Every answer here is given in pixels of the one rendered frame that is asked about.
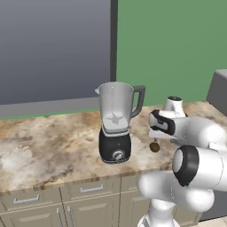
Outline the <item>narrow beige drawer front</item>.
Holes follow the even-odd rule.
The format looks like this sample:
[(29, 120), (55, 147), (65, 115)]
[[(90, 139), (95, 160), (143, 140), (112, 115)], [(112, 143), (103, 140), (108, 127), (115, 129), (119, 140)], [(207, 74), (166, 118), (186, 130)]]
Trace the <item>narrow beige drawer front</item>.
[(121, 192), (136, 191), (138, 178), (139, 175), (123, 177), (121, 179)]

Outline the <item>dark grey appliance front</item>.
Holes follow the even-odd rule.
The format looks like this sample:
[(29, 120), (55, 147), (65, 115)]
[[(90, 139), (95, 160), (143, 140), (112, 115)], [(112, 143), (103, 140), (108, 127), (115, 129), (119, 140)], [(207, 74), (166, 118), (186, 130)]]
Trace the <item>dark grey appliance front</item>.
[(201, 221), (227, 216), (227, 192), (214, 191), (214, 194), (215, 202), (207, 212), (202, 214)]

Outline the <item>grey window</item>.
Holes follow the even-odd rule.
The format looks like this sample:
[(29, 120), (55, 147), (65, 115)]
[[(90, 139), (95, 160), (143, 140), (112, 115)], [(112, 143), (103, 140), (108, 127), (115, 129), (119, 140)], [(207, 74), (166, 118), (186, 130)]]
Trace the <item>grey window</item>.
[(0, 118), (98, 108), (117, 19), (118, 0), (0, 0)]

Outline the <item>brown kiwi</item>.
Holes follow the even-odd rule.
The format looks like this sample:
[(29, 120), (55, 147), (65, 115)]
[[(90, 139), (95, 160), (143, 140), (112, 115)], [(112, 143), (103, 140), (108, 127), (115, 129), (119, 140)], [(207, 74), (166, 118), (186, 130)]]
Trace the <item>brown kiwi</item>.
[(156, 142), (150, 143), (149, 147), (150, 147), (150, 150), (154, 153), (157, 153), (160, 150), (160, 146)]

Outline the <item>wide beige drawer front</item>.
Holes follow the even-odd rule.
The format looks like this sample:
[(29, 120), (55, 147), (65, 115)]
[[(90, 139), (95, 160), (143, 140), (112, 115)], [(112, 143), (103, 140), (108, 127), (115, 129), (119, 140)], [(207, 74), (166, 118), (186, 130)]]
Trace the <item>wide beige drawer front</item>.
[[(103, 179), (99, 181), (91, 181), (91, 182), (75, 182), (75, 183), (66, 183), (63, 187), (60, 188), (62, 200), (64, 202), (73, 201), (73, 200), (82, 200), (96, 196), (106, 196), (109, 194), (119, 193), (120, 192), (120, 179), (112, 178), (112, 179)], [(103, 185), (104, 189), (96, 192), (87, 192), (80, 193), (80, 188), (83, 189), (99, 187)]]
[[(23, 200), (27, 198), (34, 198), (37, 194), (40, 195), (40, 199), (36, 202), (29, 202), (24, 204), (13, 205), (13, 200)], [(0, 213), (10, 212), (13, 210), (20, 210), (24, 208), (38, 207), (44, 205), (51, 205), (60, 203), (61, 197), (59, 189), (48, 189), (36, 192), (18, 192), (11, 195), (0, 196)]]

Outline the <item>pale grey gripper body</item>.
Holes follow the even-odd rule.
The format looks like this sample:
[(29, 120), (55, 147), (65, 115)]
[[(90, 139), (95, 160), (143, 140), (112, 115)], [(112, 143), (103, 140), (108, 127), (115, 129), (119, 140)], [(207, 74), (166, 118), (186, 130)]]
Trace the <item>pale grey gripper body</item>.
[(174, 131), (159, 129), (157, 127), (151, 127), (149, 131), (149, 137), (152, 137), (154, 140), (158, 140), (158, 139), (171, 140), (174, 138)]

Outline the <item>beige cupboard door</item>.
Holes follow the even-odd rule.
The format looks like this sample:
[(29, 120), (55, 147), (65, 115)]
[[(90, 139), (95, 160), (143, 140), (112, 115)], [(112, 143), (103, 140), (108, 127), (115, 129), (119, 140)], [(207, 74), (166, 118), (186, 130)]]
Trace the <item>beige cupboard door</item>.
[(71, 208), (74, 227), (118, 227), (119, 202), (119, 193), (64, 202), (68, 227), (71, 227), (68, 206)]
[(138, 191), (123, 192), (120, 202), (119, 227), (137, 227), (147, 213), (150, 200), (144, 199)]
[(192, 227), (197, 225), (201, 216), (202, 213), (188, 210), (182, 206), (176, 206), (173, 213), (174, 219), (181, 227)]
[(5, 227), (59, 227), (56, 209), (59, 208), (62, 227), (67, 227), (62, 206), (35, 207), (0, 215)]

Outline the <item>black blender base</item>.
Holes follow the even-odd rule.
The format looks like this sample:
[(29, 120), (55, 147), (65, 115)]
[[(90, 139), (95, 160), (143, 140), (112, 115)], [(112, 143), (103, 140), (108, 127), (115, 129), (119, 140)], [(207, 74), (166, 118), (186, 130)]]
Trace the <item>black blender base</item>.
[[(98, 137), (99, 154), (103, 162), (117, 164), (127, 161), (131, 155), (131, 139), (129, 134), (119, 137), (106, 137), (103, 130), (99, 131)], [(113, 158), (114, 151), (123, 150), (125, 158), (117, 161)]]

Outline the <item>silver blender knob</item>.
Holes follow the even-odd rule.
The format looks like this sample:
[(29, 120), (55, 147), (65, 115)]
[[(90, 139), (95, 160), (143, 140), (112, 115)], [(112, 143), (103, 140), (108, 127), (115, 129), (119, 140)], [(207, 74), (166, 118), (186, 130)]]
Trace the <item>silver blender knob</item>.
[(120, 161), (123, 160), (125, 158), (125, 154), (123, 150), (117, 150), (113, 152), (113, 159)]

